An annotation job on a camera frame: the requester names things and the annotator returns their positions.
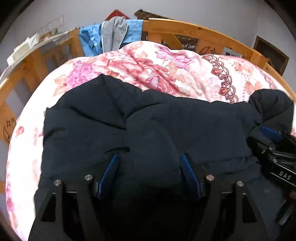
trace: bed sheet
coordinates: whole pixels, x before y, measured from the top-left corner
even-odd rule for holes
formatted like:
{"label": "bed sheet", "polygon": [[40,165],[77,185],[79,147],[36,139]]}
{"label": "bed sheet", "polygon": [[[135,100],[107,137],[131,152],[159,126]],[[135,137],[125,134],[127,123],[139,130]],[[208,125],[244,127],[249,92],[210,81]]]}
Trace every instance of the bed sheet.
{"label": "bed sheet", "polygon": [[14,129],[7,159],[6,203],[11,225],[28,240],[35,218],[34,194],[41,174],[46,108],[68,90],[100,74],[142,89],[173,96],[235,103],[258,89],[285,89],[269,74],[239,57],[170,50],[148,41],[118,51],[69,60],[51,72],[33,93]]}

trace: blue shirt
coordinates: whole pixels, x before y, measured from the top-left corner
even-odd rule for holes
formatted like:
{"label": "blue shirt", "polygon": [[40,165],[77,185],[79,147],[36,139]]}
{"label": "blue shirt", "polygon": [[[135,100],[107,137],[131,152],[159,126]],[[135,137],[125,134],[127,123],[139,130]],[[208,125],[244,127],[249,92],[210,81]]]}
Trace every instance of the blue shirt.
{"label": "blue shirt", "polygon": [[[140,41],[143,29],[143,20],[127,19],[128,29],[120,48],[132,42]],[[103,53],[102,48],[102,24],[95,24],[80,29],[79,39],[87,57],[94,57]]]}

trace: wooden slat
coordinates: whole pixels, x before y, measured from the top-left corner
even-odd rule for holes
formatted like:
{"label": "wooden slat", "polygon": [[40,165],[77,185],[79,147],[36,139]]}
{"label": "wooden slat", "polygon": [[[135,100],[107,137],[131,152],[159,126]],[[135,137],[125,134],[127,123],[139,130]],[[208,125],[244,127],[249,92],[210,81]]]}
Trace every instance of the wooden slat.
{"label": "wooden slat", "polygon": [[8,104],[4,101],[0,107],[0,129],[1,139],[9,144],[11,135],[16,125],[17,117],[14,115]]}
{"label": "wooden slat", "polygon": [[161,40],[165,41],[170,49],[184,49],[174,34],[161,34]]}
{"label": "wooden slat", "polygon": [[265,63],[263,70],[269,73],[273,78],[277,80],[285,89],[286,91],[291,95],[291,99],[296,102],[296,94],[291,88],[291,86],[284,80],[284,78],[268,63]]}
{"label": "wooden slat", "polygon": [[59,54],[61,52],[63,53],[64,51],[61,49],[65,48],[68,45],[71,45],[72,42],[73,42],[73,38],[69,38],[69,39],[66,39],[66,40],[60,42],[58,45],[52,47],[50,50],[46,51],[42,55],[42,61],[46,62],[49,59],[51,59],[53,56],[55,56],[56,54]]}
{"label": "wooden slat", "polygon": [[66,46],[72,44],[73,42],[73,38],[69,38],[69,39],[66,39],[62,42],[59,43],[59,45],[62,47],[62,48],[65,48]]}
{"label": "wooden slat", "polygon": [[5,194],[5,182],[0,182],[0,193]]}
{"label": "wooden slat", "polygon": [[37,89],[40,83],[38,83],[32,76],[32,74],[26,70],[24,73],[24,81],[27,85],[27,88],[31,94]]}
{"label": "wooden slat", "polygon": [[255,49],[253,50],[253,54],[251,56],[250,62],[259,68],[263,69],[265,63],[268,62],[267,58],[265,58],[261,53],[256,51]]}
{"label": "wooden slat", "polygon": [[42,54],[40,49],[35,50],[28,55],[24,61],[27,63],[28,70],[32,74],[35,81],[41,83],[48,75],[48,70],[45,62],[42,61]]}
{"label": "wooden slat", "polygon": [[161,41],[162,41],[161,34],[148,32],[148,40],[154,43],[161,44]]}
{"label": "wooden slat", "polygon": [[54,55],[54,62],[57,66],[61,66],[62,64],[66,63],[68,61],[66,50],[59,46],[58,51]]}
{"label": "wooden slat", "polygon": [[43,55],[42,55],[42,61],[46,62],[49,59],[51,59],[58,51],[59,51],[60,46],[54,46],[51,49],[49,49],[48,51],[46,51]]}
{"label": "wooden slat", "polygon": [[0,84],[0,106],[3,104],[17,83],[24,77],[25,72],[25,65],[22,64]]}
{"label": "wooden slat", "polygon": [[252,49],[225,34],[191,23],[170,19],[150,18],[148,21],[148,29],[150,33],[179,34],[203,39],[212,44],[230,48],[242,54],[247,60],[251,59],[253,53]]}
{"label": "wooden slat", "polygon": [[147,20],[143,20],[143,28],[142,28],[143,32],[148,32],[148,21]]}
{"label": "wooden slat", "polygon": [[70,38],[72,38],[72,43],[70,45],[70,52],[72,55],[72,58],[81,57],[84,56],[84,52],[79,40],[79,28],[76,28],[69,32]]}
{"label": "wooden slat", "polygon": [[199,39],[196,47],[196,53],[204,55],[210,54],[222,54],[224,47],[218,44],[210,43],[209,41]]}

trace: screw head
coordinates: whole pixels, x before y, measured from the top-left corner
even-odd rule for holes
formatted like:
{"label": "screw head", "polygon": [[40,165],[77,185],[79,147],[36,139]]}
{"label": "screw head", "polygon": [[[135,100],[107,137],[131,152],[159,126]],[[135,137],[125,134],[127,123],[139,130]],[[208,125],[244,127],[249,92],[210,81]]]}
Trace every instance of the screw head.
{"label": "screw head", "polygon": [[62,183],[62,181],[60,179],[54,181],[54,184],[56,186],[60,185],[61,183]]}
{"label": "screw head", "polygon": [[92,179],[92,174],[87,174],[85,177],[84,177],[85,180],[89,181]]}
{"label": "screw head", "polygon": [[242,181],[237,181],[237,185],[238,185],[239,187],[243,187],[243,186],[244,186],[244,183],[243,183]]}
{"label": "screw head", "polygon": [[213,181],[215,179],[215,177],[213,175],[207,175],[206,179],[209,181]]}

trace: picture frame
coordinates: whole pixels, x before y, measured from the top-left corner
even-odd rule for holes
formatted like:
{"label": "picture frame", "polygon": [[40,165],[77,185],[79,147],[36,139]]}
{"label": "picture frame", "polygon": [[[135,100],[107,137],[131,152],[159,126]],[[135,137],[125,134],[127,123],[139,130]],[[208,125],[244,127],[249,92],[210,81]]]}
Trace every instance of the picture frame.
{"label": "picture frame", "polygon": [[268,63],[281,76],[283,75],[289,61],[289,57],[287,55],[259,36],[256,37],[253,49],[263,54],[268,59]]}

